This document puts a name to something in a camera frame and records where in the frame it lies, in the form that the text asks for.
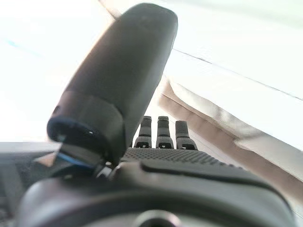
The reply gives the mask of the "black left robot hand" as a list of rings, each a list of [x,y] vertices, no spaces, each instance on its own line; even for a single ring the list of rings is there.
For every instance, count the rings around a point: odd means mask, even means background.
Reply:
[[[69,167],[33,184],[18,227],[294,227],[287,200],[241,168],[199,151],[185,121],[177,147],[131,148],[162,77],[177,15],[141,3],[119,16],[75,72],[47,135]]]

